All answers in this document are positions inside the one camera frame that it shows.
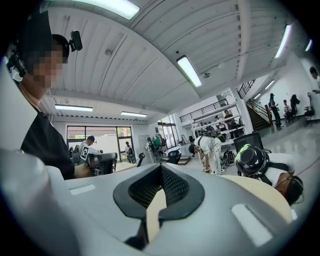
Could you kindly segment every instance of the white ceiling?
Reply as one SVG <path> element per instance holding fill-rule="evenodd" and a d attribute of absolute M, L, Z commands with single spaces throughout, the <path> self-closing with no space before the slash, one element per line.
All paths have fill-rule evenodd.
<path fill-rule="evenodd" d="M 54 109 L 55 102 L 67 100 L 93 107 L 93 117 L 120 118 L 121 111 L 129 111 L 159 119 L 214 95 L 218 87 L 282 64 L 274 56 L 286 23 L 295 21 L 271 0 L 131 2 L 140 7 L 131 20 L 82 2 L 50 3 L 51 32 L 69 39 L 79 30 L 83 49 L 70 53 L 52 96 L 41 105 L 47 114 L 71 115 Z M 303 51 L 309 39 L 296 27 L 289 46 Z M 176 59 L 182 55 L 202 86 L 195 88 L 180 71 Z"/>

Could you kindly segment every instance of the black t-shirt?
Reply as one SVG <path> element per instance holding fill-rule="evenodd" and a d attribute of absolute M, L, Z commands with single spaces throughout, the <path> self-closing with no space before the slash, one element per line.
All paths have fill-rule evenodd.
<path fill-rule="evenodd" d="M 60 169 L 65 180 L 75 178 L 75 166 L 62 135 L 39 110 L 21 146 L 28 154 L 38 157 L 46 166 Z"/>

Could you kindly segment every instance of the black mesh vent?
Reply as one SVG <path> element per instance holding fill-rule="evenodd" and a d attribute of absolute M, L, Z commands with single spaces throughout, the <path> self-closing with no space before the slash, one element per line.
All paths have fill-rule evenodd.
<path fill-rule="evenodd" d="M 159 169 L 155 169 L 129 187 L 130 197 L 144 208 L 148 208 L 161 187 L 162 177 Z"/>
<path fill-rule="evenodd" d="M 167 207 L 179 202 L 188 194 L 188 183 L 164 167 L 162 167 L 162 182 Z"/>

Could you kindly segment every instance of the window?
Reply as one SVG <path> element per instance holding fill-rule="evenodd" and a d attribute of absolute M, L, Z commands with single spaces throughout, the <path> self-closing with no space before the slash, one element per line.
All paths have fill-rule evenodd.
<path fill-rule="evenodd" d="M 68 126 L 67 144 L 71 146 L 80 145 L 88 136 L 94 136 L 95 143 L 91 146 L 104 153 L 117 153 L 118 162 L 127 162 L 125 146 L 128 141 L 134 151 L 132 132 L 130 127 L 109 126 Z"/>

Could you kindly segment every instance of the metal railing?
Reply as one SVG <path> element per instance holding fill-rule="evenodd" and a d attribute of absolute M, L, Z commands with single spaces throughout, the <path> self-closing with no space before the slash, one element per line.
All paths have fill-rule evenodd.
<path fill-rule="evenodd" d="M 270 110 L 269 110 L 268 105 L 265 105 L 264 107 L 262 107 L 250 99 L 247 101 L 247 104 L 249 104 L 251 109 L 254 112 L 256 112 L 259 116 L 261 116 L 265 120 L 268 120 L 270 125 L 273 125 L 271 117 L 270 117 Z"/>
<path fill-rule="evenodd" d="M 212 112 L 214 110 L 217 110 L 217 109 L 220 109 L 226 105 L 229 105 L 227 99 L 223 99 L 223 100 L 220 100 L 218 102 L 215 102 L 211 105 L 208 105 L 208 106 L 205 106 L 203 108 L 200 108 L 196 111 L 193 111 L 189 114 L 185 114 L 183 116 L 180 116 L 180 120 L 181 122 L 185 122 L 185 121 L 188 121 L 188 120 L 192 120 L 192 119 L 195 119 L 195 118 L 198 118 L 198 117 L 201 117 L 205 114 L 208 114 L 209 112 Z"/>
<path fill-rule="evenodd" d="M 244 98 L 245 95 L 247 95 L 247 92 L 250 90 L 250 88 L 252 87 L 252 85 L 255 83 L 256 79 L 253 79 L 249 82 L 245 82 L 242 84 L 240 90 L 238 91 L 238 94 L 240 96 L 241 99 Z"/>

